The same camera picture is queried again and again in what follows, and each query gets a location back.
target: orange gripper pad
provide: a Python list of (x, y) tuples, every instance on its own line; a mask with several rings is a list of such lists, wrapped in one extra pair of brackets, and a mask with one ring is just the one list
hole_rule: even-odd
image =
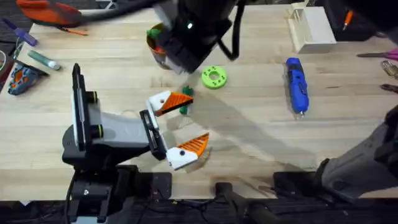
[[(28, 18), (35, 23), (47, 26), (77, 27), (79, 24), (64, 19), (56, 10), (52, 9), (49, 2), (45, 0), (17, 0), (17, 5)], [(74, 7), (55, 3), (65, 14), (81, 16), (81, 12)]]
[(193, 103), (193, 98), (191, 96), (182, 94), (182, 93), (175, 93), (172, 92), (166, 102), (163, 104), (161, 109), (155, 111), (156, 116), (160, 116), (175, 110), (181, 106), (188, 105)]
[(191, 141), (182, 143), (181, 145), (177, 146), (177, 148), (194, 152), (199, 157), (202, 155), (203, 151), (206, 149), (208, 141), (209, 141), (209, 133), (206, 133), (202, 136), (192, 139)]

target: green object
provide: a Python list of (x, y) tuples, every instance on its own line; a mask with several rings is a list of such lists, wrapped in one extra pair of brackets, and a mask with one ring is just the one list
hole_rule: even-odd
[(147, 30), (147, 35), (151, 37), (152, 39), (156, 39), (156, 37), (160, 34), (159, 29), (150, 29)]
[(34, 50), (30, 50), (28, 53), (29, 57), (33, 58), (34, 60), (42, 63), (43, 65), (52, 68), (54, 70), (58, 70), (61, 68), (61, 66), (54, 60), (49, 59), (48, 57), (34, 51)]
[(227, 75), (219, 66), (207, 66), (201, 73), (201, 80), (205, 87), (216, 90), (225, 85)]
[[(182, 93), (188, 96), (193, 96), (193, 88), (189, 88), (189, 86), (184, 86), (182, 88)], [(188, 105), (180, 107), (180, 113), (187, 115), (188, 113)]]

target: orange pen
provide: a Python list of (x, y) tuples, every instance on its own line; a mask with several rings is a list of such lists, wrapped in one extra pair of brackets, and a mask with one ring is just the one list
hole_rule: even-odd
[(343, 30), (345, 30), (347, 28), (348, 24), (350, 24), (351, 19), (353, 18), (353, 14), (354, 14), (354, 12), (352, 10), (347, 12), (346, 19), (344, 20)]

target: green ring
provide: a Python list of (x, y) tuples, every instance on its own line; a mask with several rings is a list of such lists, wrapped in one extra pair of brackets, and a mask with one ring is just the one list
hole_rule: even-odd
[[(210, 78), (210, 74), (212, 72), (215, 72), (218, 74), (218, 78), (215, 80), (212, 80)], [(225, 85), (227, 79), (227, 75), (224, 69), (222, 69), (219, 66), (207, 66), (204, 71), (201, 73), (201, 80), (204, 84), (205, 87), (216, 90), (218, 88), (221, 88)]]

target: green marker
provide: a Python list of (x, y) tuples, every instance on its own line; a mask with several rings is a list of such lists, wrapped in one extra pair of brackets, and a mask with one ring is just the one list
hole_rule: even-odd
[(28, 52), (28, 55), (33, 58), (34, 60), (42, 63), (43, 65), (47, 66), (48, 68), (52, 68), (54, 70), (58, 70), (61, 68), (61, 65), (59, 65), (56, 61), (49, 59), (48, 57), (37, 53), (34, 50), (30, 50)]
[[(185, 86), (182, 88), (182, 93), (188, 96), (193, 96), (193, 88), (189, 88), (189, 86)], [(183, 115), (188, 114), (188, 105), (180, 107), (180, 113)]]

